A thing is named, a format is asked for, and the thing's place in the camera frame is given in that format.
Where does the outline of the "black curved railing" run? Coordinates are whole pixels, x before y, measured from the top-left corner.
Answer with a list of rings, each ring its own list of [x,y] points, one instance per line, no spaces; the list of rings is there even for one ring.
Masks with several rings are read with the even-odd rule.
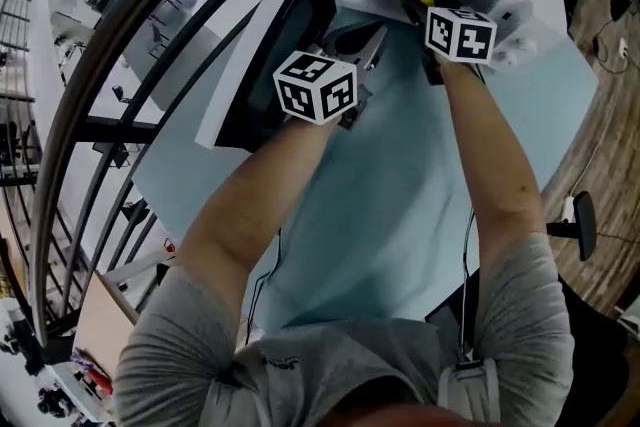
[[[52,323],[46,320],[46,276],[49,250],[54,241],[55,213],[77,143],[105,143],[108,150],[99,161],[88,187],[72,238],[74,244],[80,244],[82,240],[94,201],[118,145],[125,142],[149,144],[159,132],[156,126],[146,127],[136,122],[136,116],[187,44],[227,0],[207,0],[196,11],[146,74],[122,115],[105,120],[92,116],[90,110],[117,59],[160,1],[116,2],[90,39],[54,113],[35,183],[29,246],[29,296],[19,301],[41,347],[47,347],[60,333],[74,327],[78,318],[77,313],[63,311],[60,319]]]

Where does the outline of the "person's right forearm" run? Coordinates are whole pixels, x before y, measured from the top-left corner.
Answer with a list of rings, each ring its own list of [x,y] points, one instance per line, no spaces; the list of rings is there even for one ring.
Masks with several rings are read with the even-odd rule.
[[[470,69],[440,58],[461,164],[476,214],[480,246],[498,252],[545,231],[530,162],[486,85]]]

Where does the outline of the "red plastic bag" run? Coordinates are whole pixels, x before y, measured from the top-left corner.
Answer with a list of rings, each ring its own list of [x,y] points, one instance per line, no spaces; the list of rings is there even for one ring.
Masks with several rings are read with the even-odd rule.
[[[113,393],[112,381],[109,377],[94,368],[88,369],[86,373],[106,395],[111,395]]]

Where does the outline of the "person's grey T-shirt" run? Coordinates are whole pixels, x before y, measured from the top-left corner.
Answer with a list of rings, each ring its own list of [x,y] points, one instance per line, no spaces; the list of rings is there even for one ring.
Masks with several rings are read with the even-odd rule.
[[[123,427],[318,427],[331,415],[435,404],[445,329],[407,319],[289,327],[243,349],[230,316],[173,269],[124,348],[114,384]]]

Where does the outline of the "person's left forearm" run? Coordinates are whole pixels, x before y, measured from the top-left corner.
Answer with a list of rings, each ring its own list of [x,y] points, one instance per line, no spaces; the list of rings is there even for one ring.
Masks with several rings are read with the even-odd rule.
[[[238,309],[250,273],[316,171],[337,124],[292,119],[210,196],[178,263]]]

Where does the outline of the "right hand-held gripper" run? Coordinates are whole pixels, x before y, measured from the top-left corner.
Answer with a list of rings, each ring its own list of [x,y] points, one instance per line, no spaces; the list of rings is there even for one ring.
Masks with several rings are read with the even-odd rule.
[[[464,9],[428,7],[421,0],[401,0],[412,24],[425,24],[426,56],[467,65],[489,65],[497,23],[482,13]]]

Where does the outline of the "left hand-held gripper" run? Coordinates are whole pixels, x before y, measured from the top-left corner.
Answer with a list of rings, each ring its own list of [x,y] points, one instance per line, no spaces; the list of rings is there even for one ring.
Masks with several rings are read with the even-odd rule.
[[[273,73],[282,111],[353,129],[372,96],[364,82],[382,57],[387,33],[380,24],[353,24],[328,34],[322,46],[294,51]]]

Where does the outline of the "light wooden table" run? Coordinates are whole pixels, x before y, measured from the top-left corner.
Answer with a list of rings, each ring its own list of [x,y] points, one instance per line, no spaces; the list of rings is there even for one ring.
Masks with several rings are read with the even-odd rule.
[[[124,295],[95,272],[80,308],[74,348],[88,354],[110,378],[138,320]]]

